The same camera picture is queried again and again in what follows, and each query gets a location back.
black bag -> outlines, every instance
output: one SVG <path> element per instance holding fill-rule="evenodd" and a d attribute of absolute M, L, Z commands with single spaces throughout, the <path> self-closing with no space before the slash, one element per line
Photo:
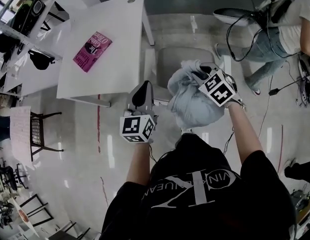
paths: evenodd
<path fill-rule="evenodd" d="M 50 64 L 55 63 L 54 57 L 46 56 L 45 54 L 42 54 L 40 52 L 29 50 L 28 54 L 29 54 L 31 61 L 34 63 L 34 66 L 38 70 L 45 70 L 48 68 Z"/>

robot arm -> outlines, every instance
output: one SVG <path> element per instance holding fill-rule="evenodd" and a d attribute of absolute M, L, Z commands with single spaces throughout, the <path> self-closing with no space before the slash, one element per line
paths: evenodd
<path fill-rule="evenodd" d="M 154 96 L 150 81 L 136 86 L 127 96 L 120 135 L 130 143 L 146 143 L 155 129 L 158 116 L 153 111 Z"/>

sneaker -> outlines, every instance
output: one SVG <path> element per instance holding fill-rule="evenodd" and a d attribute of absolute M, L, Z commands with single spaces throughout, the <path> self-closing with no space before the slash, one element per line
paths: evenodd
<path fill-rule="evenodd" d="M 260 95 L 261 95 L 261 90 L 260 90 L 260 89 L 258 89 L 258 90 L 253 90 L 253 89 L 249 86 L 249 84 L 247 83 L 247 78 L 246 78 L 246 77 L 244 78 L 244 80 L 245 80 L 245 83 L 246 83 L 246 85 L 248 86 L 248 88 L 251 90 L 251 92 L 252 92 L 255 96 L 260 96 Z"/>
<path fill-rule="evenodd" d="M 215 52 L 215 55 L 216 57 L 219 59 L 219 64 L 217 64 L 217 66 L 220 68 L 220 69 L 223 69 L 224 68 L 224 60 L 222 58 L 222 56 L 218 53 L 217 51 L 217 46 L 219 45 L 219 43 L 215 43 L 214 45 L 214 52 Z"/>
<path fill-rule="evenodd" d="M 261 95 L 261 90 L 260 89 L 258 89 L 258 90 L 252 90 L 252 89 L 250 89 L 251 91 L 252 91 L 252 93 L 255 95 L 255 96 L 260 96 Z"/>

black cable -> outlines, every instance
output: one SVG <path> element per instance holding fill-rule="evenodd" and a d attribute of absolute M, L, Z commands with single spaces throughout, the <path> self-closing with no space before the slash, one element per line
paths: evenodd
<path fill-rule="evenodd" d="M 270 80 L 270 78 L 268 78 L 268 82 L 270 82 L 270 84 L 269 84 L 269 91 L 271 91 L 272 81 L 273 81 L 273 75 L 271 76 L 271 80 Z M 261 136 L 261 132 L 262 132 L 262 128 L 263 128 L 263 124 L 264 124 L 265 118 L 266 118 L 266 114 L 267 114 L 267 111 L 269 111 L 270 97 L 271 97 L 271 96 L 269 95 L 269 96 L 268 96 L 268 101 L 267 101 L 266 112 L 265 112 L 265 115 L 264 115 L 264 117 L 263 117 L 263 121 L 261 122 L 261 126 L 260 126 L 260 129 L 259 129 L 258 138 L 260 138 L 260 136 Z"/>
<path fill-rule="evenodd" d="M 244 55 L 244 57 L 241 58 L 241 59 L 236 59 L 235 54 L 234 54 L 234 52 L 232 51 L 231 46 L 230 46 L 230 42 L 229 42 L 230 33 L 231 33 L 231 30 L 232 30 L 233 26 L 234 26 L 237 22 L 239 22 L 241 19 L 243 19 L 243 18 L 245 18 L 245 17 L 249 17 L 249 16 L 252 17 L 253 15 L 250 13 L 250 14 L 244 14 L 244 15 L 242 15 L 241 17 L 239 17 L 238 20 L 236 20 L 233 24 L 231 24 L 231 25 L 229 26 L 229 28 L 228 28 L 228 30 L 227 30 L 227 33 L 226 33 L 226 43 L 227 43 L 227 47 L 228 47 L 228 49 L 229 49 L 229 52 L 230 52 L 231 57 L 232 57 L 233 60 L 236 61 L 236 62 L 241 62 L 242 60 L 244 60 L 244 59 L 247 57 L 247 55 L 248 55 L 248 54 L 251 52 L 251 50 L 252 50 L 252 47 L 253 47 L 253 45 L 254 45 L 255 37 L 262 31 L 262 29 L 259 29 L 259 30 L 254 34 L 253 40 L 251 41 L 251 44 L 250 44 L 250 48 L 249 48 L 249 50 L 247 51 L 247 53 Z"/>
<path fill-rule="evenodd" d="M 295 79 L 294 79 L 294 78 L 292 77 L 292 75 L 291 75 L 291 64 L 290 64 L 290 62 L 287 61 L 287 60 L 286 60 L 286 62 L 287 62 L 288 65 L 289 65 L 289 70 L 288 70 L 289 76 L 290 76 L 290 78 L 295 82 Z M 296 100 L 295 100 L 296 105 L 297 105 L 298 102 L 299 102 L 298 96 L 299 96 L 299 90 L 300 90 L 300 83 L 299 83 L 299 82 L 296 82 L 296 84 L 297 84 L 297 86 L 298 86 L 298 88 L 297 88 L 297 93 L 296 93 Z"/>
<path fill-rule="evenodd" d="M 154 156 L 153 156 L 153 149 L 151 144 L 149 144 L 149 157 L 154 160 L 155 164 L 157 163 L 157 161 L 155 160 Z"/>
<path fill-rule="evenodd" d="M 226 141 L 225 146 L 224 146 L 224 152 L 223 152 L 224 156 L 225 156 L 225 154 L 226 154 L 226 152 L 227 152 L 227 150 L 229 148 L 229 143 L 230 143 L 231 138 L 233 137 L 234 133 L 235 133 L 235 131 L 234 131 L 234 126 L 233 126 L 232 133 L 231 133 L 229 139 Z"/>
<path fill-rule="evenodd" d="M 168 152 L 166 152 L 165 154 L 163 154 L 159 159 L 158 159 L 158 161 L 159 160 L 161 160 L 165 155 L 167 155 L 169 152 L 171 152 L 171 151 L 168 151 Z"/>
<path fill-rule="evenodd" d="M 291 82 L 291 83 L 285 85 L 284 87 L 282 87 L 282 88 L 280 88 L 280 89 L 276 88 L 276 89 L 270 90 L 268 94 L 269 94 L 270 96 L 276 95 L 276 94 L 279 93 L 280 90 L 283 90 L 284 88 L 286 88 L 286 87 L 288 87 L 288 86 L 291 86 L 291 85 L 297 83 L 298 81 L 301 81 L 301 80 L 303 80 L 303 79 L 305 79 L 305 78 L 307 78 L 307 77 L 309 77 L 309 76 L 310 76 L 310 74 L 308 74 L 308 75 L 306 75 L 306 76 L 304 76 L 304 77 L 302 77 L 302 78 L 298 78 L 296 81 Z"/>

pink book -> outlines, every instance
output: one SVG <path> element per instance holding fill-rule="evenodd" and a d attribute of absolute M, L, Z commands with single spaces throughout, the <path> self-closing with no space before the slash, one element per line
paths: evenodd
<path fill-rule="evenodd" d="M 111 43 L 112 40 L 105 35 L 95 32 L 79 50 L 73 61 L 87 73 Z"/>

